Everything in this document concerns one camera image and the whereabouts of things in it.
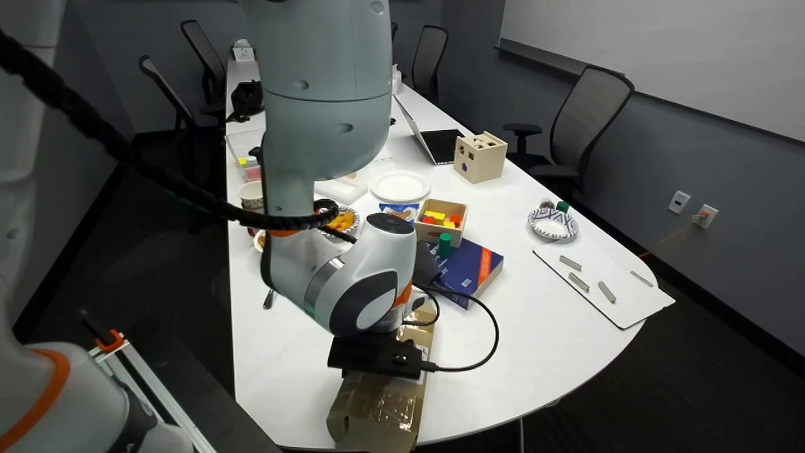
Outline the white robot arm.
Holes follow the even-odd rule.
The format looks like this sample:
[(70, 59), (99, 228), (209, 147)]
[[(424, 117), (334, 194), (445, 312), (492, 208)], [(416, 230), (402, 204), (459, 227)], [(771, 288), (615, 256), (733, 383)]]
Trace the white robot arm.
[[(416, 233), (390, 215), (364, 218), (357, 244), (331, 240), (341, 206), (322, 178), (368, 165), (392, 106), (388, 0), (241, 0), (264, 101), (263, 206), (246, 211), (137, 155), (64, 78), (15, 38), (2, 68), (79, 130), (166, 191), (264, 233), (264, 281), (338, 336), (392, 322), (410, 302)], [(0, 453), (185, 453), (192, 440), (70, 342), (2, 336)]]

